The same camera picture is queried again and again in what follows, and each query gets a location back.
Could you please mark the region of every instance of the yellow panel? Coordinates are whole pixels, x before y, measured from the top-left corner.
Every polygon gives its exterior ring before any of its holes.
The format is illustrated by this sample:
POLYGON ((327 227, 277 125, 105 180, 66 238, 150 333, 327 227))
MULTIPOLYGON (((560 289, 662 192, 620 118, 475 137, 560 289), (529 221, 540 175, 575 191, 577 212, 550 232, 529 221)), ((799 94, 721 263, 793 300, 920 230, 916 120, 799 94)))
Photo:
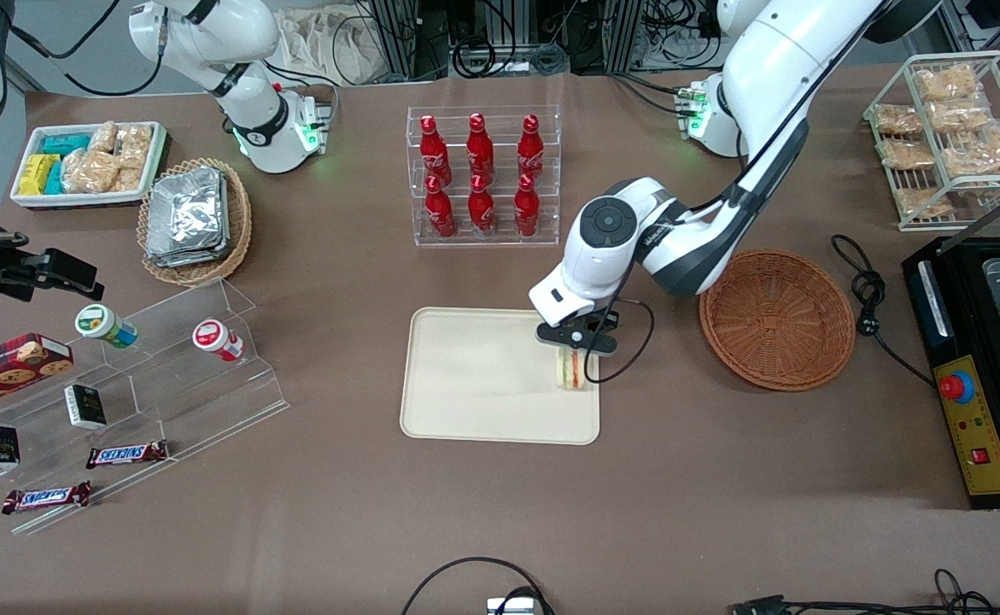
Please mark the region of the yellow panel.
POLYGON ((974 381, 974 398, 971 401, 960 402, 947 400, 944 402, 944 415, 948 419, 948 430, 951 441, 956 445, 959 455, 959 466, 963 471, 963 479, 967 482, 970 495, 1000 494, 1000 440, 997 439, 997 429, 992 423, 992 415, 985 397, 981 394, 981 381, 974 360, 967 355, 947 365, 938 366, 933 370, 936 382, 962 370, 974 381), (974 464, 971 462, 971 451, 984 448, 989 453, 989 463, 974 464))

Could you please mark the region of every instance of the snickers bar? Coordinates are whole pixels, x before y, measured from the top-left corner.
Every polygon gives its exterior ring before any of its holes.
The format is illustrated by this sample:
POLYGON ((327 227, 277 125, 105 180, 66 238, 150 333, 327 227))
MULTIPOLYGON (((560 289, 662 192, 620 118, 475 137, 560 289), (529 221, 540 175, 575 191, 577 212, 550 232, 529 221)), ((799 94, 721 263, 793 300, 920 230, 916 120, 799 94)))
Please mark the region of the snickers bar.
POLYGON ((169 456, 165 440, 132 444, 130 447, 90 448, 90 459, 86 470, 98 465, 121 465, 125 463, 156 462, 169 456))
POLYGON ((15 489, 7 495, 3 503, 3 514, 26 513, 38 510, 40 507, 79 505, 84 507, 90 503, 90 482, 79 483, 74 487, 60 489, 44 489, 42 491, 19 491, 15 489))

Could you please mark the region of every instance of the white robotic arm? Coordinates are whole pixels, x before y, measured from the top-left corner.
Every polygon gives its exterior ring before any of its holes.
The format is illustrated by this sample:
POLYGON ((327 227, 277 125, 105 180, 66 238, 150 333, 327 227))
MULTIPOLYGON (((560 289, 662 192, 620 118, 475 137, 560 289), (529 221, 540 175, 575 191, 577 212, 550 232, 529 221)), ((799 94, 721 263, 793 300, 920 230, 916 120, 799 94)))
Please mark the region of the white robotic arm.
POLYGON ((277 91, 259 66, 278 42, 276 17, 261 0, 139 4, 128 28, 142 55, 155 60, 164 44, 161 63, 219 101, 242 152, 261 171, 291 171, 319 151, 313 98, 277 91))
POLYGON ((702 206, 683 205, 651 178, 626 180, 590 200, 571 227, 564 261, 529 293, 546 322, 539 339, 595 353, 612 349, 600 324, 616 323, 609 306, 634 262, 671 295, 711 287, 803 148, 817 87, 893 4, 765 4, 735 42, 715 93, 757 152, 749 167, 702 206))

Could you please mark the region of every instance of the red emergency stop button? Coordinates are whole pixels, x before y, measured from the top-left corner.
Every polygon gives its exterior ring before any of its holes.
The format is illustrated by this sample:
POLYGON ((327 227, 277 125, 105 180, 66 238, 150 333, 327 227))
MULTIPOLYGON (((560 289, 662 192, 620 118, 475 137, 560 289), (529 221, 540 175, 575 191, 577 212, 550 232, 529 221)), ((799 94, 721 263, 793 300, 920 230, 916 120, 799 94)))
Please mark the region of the red emergency stop button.
POLYGON ((962 370, 945 375, 937 385, 944 399, 955 401, 956 404, 967 404, 974 398, 974 381, 962 370))

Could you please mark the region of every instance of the aluminum foil container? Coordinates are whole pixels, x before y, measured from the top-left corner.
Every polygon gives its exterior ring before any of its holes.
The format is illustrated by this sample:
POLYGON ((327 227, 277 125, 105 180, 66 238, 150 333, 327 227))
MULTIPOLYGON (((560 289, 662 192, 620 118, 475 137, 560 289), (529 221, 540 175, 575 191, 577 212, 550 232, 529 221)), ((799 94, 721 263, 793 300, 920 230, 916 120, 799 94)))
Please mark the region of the aluminum foil container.
POLYGON ((230 253, 226 177, 197 167, 155 182, 149 198, 147 257, 160 267, 215 261, 230 253))

